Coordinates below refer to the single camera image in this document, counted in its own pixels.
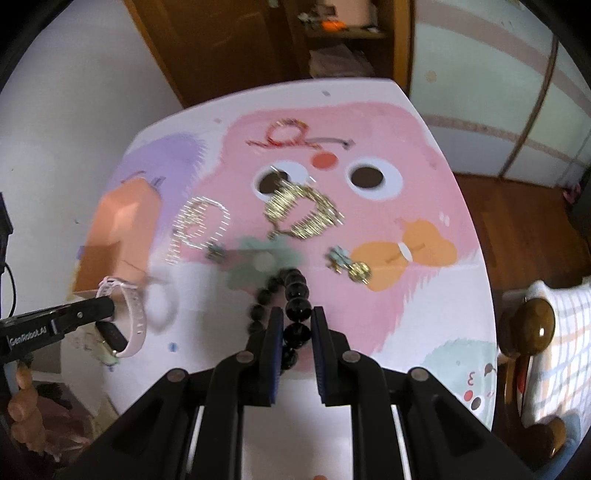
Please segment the person's left hand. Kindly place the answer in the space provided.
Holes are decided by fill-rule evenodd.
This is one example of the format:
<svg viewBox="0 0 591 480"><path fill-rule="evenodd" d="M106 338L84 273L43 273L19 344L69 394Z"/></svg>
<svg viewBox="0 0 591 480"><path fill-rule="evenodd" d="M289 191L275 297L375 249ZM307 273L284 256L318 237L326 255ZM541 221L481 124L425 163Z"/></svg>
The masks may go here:
<svg viewBox="0 0 591 480"><path fill-rule="evenodd" d="M8 413L13 420L12 437L29 451L48 454L59 461L61 454L55 444L55 435L47 429L38 407L38 393L33 385L31 370L22 362L17 364L15 380L18 392L8 404Z"/></svg>

